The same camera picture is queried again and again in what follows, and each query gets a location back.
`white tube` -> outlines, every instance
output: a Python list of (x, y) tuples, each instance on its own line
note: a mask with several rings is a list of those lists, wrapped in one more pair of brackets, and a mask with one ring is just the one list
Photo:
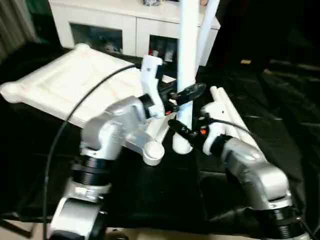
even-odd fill
[(216, 86), (210, 87), (210, 92), (214, 101), (222, 101), (222, 98), (220, 97), (218, 88)]
[(195, 73), (198, 72), (198, 68), (201, 62), (201, 58), (203, 56), (205, 45), (207, 44), (207, 39), (209, 37), (210, 29), (216, 17), (218, 5), (219, 5), (219, 0), (209, 0), (206, 6), (205, 14), (203, 17), (203, 21), (202, 21), (198, 39), (197, 39)]
[[(243, 128), (245, 128), (246, 130), (248, 130), (246, 124), (244, 123), (244, 121), (242, 120), (241, 116), (239, 115), (237, 109), (235, 108), (234, 104), (232, 103), (232, 101), (230, 100), (229, 96), (227, 95), (226, 91), (223, 89), (223, 87), (219, 87), (218, 88), (218, 92), (220, 94), (220, 96), (223, 99), (223, 102), (230, 114), (231, 120), (234, 124), (237, 124)], [(256, 147), (257, 149), (260, 150), (258, 144), (256, 143), (256, 141), (245, 131), (238, 131), (240, 139), (242, 141), (244, 141), (247, 144), (250, 144), (254, 147)]]
[[(180, 1), (180, 38), (178, 48), (178, 74), (177, 91), (181, 92), (185, 88), (196, 82), (196, 48), (199, 21), (199, 0)], [(181, 106), (177, 113), (177, 120), (192, 127), (193, 102), (188, 102)], [(173, 136), (173, 150), (178, 154), (187, 154), (192, 147), (178, 134)]]
[[(227, 109), (222, 97), (220, 96), (220, 93), (219, 93), (217, 87), (216, 86), (210, 87), (210, 92), (211, 92), (213, 100), (215, 102), (220, 102), (223, 105), (223, 109), (225, 109), (223, 114), (224, 114), (224, 118), (226, 119), (226, 121), (232, 122), (232, 119), (231, 119), (231, 116), (229, 114), (229, 111), (228, 111), (228, 109)], [(225, 126), (225, 132), (229, 136), (232, 136), (234, 138), (240, 139), (238, 130), (234, 126), (226, 125)]]

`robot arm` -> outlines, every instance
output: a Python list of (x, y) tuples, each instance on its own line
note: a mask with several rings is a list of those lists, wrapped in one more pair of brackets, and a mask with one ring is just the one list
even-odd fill
[(177, 120), (170, 120), (169, 126), (195, 148), (221, 159), (244, 189), (264, 238), (309, 240), (296, 215), (285, 173), (270, 164), (254, 146), (225, 135), (224, 128), (206, 109), (208, 106), (204, 107), (204, 116), (199, 118), (194, 130)]
[(100, 240), (106, 229), (103, 199), (111, 187), (110, 171), (122, 147), (157, 165), (164, 155), (161, 143), (144, 131), (147, 119), (163, 118), (200, 96), (205, 84), (175, 93), (169, 86), (158, 91), (157, 68), (162, 60), (146, 56), (141, 67), (144, 95), (110, 105), (87, 122), (81, 132), (80, 157), (51, 221), (50, 240)]

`cabinet drawer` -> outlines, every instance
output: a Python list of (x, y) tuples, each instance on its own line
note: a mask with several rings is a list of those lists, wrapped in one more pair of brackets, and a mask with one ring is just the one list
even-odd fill
[(59, 4), (52, 4), (51, 10), (63, 47), (74, 48), (84, 42), (101, 51), (112, 47), (110, 39), (117, 38), (116, 48), (125, 55), (136, 55), (136, 17)]
[[(210, 56), (218, 30), (211, 29), (204, 46), (200, 65), (205, 66)], [(144, 18), (136, 19), (136, 55), (143, 57), (149, 53), (151, 36), (179, 39), (180, 24)]]

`black cable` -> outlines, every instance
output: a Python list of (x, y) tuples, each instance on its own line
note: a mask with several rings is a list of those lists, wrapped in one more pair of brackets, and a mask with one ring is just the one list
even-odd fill
[(42, 217), (43, 217), (43, 234), (42, 239), (46, 240), (47, 238), (47, 198), (48, 198), (48, 183), (49, 183), (49, 171), (50, 171), (50, 165), (51, 161), (54, 155), (55, 148), (57, 146), (57, 143), (59, 141), (59, 138), (62, 135), (63, 130), (68, 125), (69, 120), (71, 119), (72, 115), (75, 113), (75, 111), (80, 107), (80, 105), (89, 97), (98, 87), (100, 87), (104, 82), (106, 82), (108, 79), (112, 78), (114, 75), (121, 73), (125, 70), (132, 69), (135, 67), (139, 67), (139, 64), (132, 64), (129, 66), (125, 66), (123, 68), (120, 68), (119, 70), (111, 73), (110, 75), (106, 76), (104, 79), (102, 79), (99, 83), (97, 83), (93, 88), (91, 88), (90, 91), (86, 93), (86, 95), (74, 106), (73, 110), (69, 113), (68, 117), (64, 120), (61, 127), (59, 128), (58, 132), (56, 133), (53, 142), (50, 147), (50, 151), (47, 157), (46, 166), (45, 166), (45, 172), (44, 172), (44, 184), (43, 184), (43, 208), (42, 208)]
[(251, 133), (249, 130), (245, 129), (244, 127), (240, 126), (240, 125), (237, 125), (233, 122), (230, 122), (230, 121), (225, 121), (225, 120), (220, 120), (220, 119), (215, 119), (213, 118), (213, 121), (216, 122), (216, 123), (221, 123), (221, 124), (227, 124), (227, 125), (230, 125), (230, 126), (233, 126), (237, 129), (241, 129), (242, 131), (246, 132), (247, 134), (249, 134), (251, 137), (253, 137), (254, 139), (257, 137), (256, 134), (254, 133)]
[(308, 226), (308, 224), (303, 221), (302, 219), (300, 219), (300, 223), (302, 224), (304, 230), (309, 234), (309, 237), (312, 239), (312, 240), (318, 240), (318, 238), (316, 237), (316, 233), (313, 233), (310, 229), (310, 227)]

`black fabric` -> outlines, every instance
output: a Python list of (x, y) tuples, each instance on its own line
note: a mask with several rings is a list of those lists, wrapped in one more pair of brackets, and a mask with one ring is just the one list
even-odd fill
[[(201, 70), (197, 81), (225, 88), (249, 129), (260, 136), (258, 144), (268, 160), (288, 175), (294, 200), (314, 230), (320, 215), (320, 109), (316, 98), (319, 82), (232, 69)], [(6, 81), (17, 79), (10, 77), (8, 68), (0, 67), (0, 75), (3, 71)], [(208, 88), (195, 101), (194, 115), (211, 101)], [(24, 104), (8, 104), (4, 99), (1, 109), (6, 109), (2, 126), (10, 130), (6, 133), (8, 144), (2, 146), (6, 154), (1, 169), (12, 180), (12, 185), (6, 185), (2, 191), (5, 197), (0, 199), (1, 217), (17, 219), (18, 214), (20, 220), (41, 222), (39, 188), (44, 154), (62, 121)], [(176, 154), (172, 150), (172, 135), (168, 133), (165, 156), (155, 167), (145, 165), (138, 154), (123, 150), (112, 173), (112, 192), (106, 199), (107, 225), (261, 237), (255, 213), (248, 208), (245, 194), (225, 172), (221, 161), (196, 150), (188, 155)], [(80, 129), (70, 126), (61, 140), (50, 175), (50, 215), (70, 176), (73, 157), (79, 153)], [(14, 188), (17, 181), (23, 182), (19, 184), (20, 191)]]

